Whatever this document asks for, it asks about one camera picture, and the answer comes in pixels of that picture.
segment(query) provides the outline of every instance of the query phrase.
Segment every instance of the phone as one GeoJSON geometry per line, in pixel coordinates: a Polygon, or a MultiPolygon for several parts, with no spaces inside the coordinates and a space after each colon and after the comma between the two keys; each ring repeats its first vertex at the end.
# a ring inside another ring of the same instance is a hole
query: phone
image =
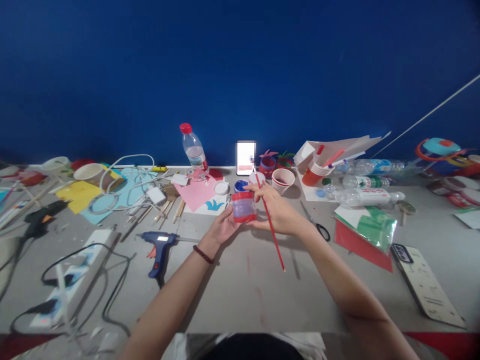
{"type": "Polygon", "coordinates": [[[251,140],[239,140],[236,142],[236,174],[250,175],[255,166],[255,154],[257,142],[251,140]]]}

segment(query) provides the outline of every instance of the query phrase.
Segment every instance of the light blue paper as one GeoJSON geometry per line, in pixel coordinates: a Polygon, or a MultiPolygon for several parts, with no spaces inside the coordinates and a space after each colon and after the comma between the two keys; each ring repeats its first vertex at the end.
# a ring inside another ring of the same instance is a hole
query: light blue paper
{"type": "MultiPolygon", "coordinates": [[[[133,206],[135,202],[148,189],[149,184],[147,183],[142,186],[137,186],[135,188],[133,187],[135,185],[154,179],[158,175],[156,172],[143,173],[142,175],[139,175],[138,172],[139,170],[137,168],[124,168],[121,171],[121,175],[126,179],[126,181],[115,188],[115,193],[120,195],[117,204],[113,206],[114,209],[133,206]]],[[[111,195],[102,196],[97,201],[95,201],[92,206],[92,210],[101,211],[103,209],[109,208],[113,200],[114,197],[111,195]]],[[[89,222],[96,225],[100,223],[103,219],[105,219],[108,215],[110,215],[112,212],[112,210],[109,210],[107,212],[104,212],[103,214],[95,215],[92,214],[88,208],[86,208],[85,210],[80,211],[80,214],[82,214],[89,222]]]]}

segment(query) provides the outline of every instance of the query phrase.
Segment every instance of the blue lid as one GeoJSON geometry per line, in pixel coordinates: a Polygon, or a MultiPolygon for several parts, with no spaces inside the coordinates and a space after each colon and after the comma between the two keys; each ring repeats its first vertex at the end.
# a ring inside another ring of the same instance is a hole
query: blue lid
{"type": "Polygon", "coordinates": [[[453,141],[445,140],[441,137],[432,137],[431,139],[428,139],[423,144],[423,147],[429,152],[440,156],[447,156],[462,149],[453,141]]]}
{"type": "Polygon", "coordinates": [[[325,196],[327,196],[327,193],[323,190],[323,189],[317,189],[315,191],[315,194],[319,197],[319,198],[324,198],[325,196]]]}

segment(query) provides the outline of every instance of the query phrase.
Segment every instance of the wrist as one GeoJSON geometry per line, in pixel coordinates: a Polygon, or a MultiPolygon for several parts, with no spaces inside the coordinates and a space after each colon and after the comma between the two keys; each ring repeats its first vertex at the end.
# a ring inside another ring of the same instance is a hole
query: wrist
{"type": "Polygon", "coordinates": [[[212,260],[215,259],[215,255],[220,248],[220,244],[214,238],[208,236],[202,237],[197,246],[212,260]]]}

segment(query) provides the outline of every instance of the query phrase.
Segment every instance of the bottle label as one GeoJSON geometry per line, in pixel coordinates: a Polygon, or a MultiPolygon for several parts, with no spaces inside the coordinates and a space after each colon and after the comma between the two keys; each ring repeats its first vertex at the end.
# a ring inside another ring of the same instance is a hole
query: bottle label
{"type": "Polygon", "coordinates": [[[207,171],[207,169],[209,168],[204,152],[202,152],[200,156],[196,156],[196,157],[187,156],[187,157],[188,157],[188,160],[190,161],[192,168],[201,169],[203,171],[207,171]]]}
{"type": "Polygon", "coordinates": [[[383,174],[389,172],[392,169],[392,163],[388,160],[372,159],[371,162],[375,165],[375,168],[371,173],[372,175],[383,174]]]}
{"type": "Polygon", "coordinates": [[[382,182],[378,176],[355,176],[358,189],[380,188],[382,182]]]}
{"type": "Polygon", "coordinates": [[[360,195],[360,203],[364,206],[384,205],[390,201],[390,194],[382,188],[357,189],[360,195]]]}

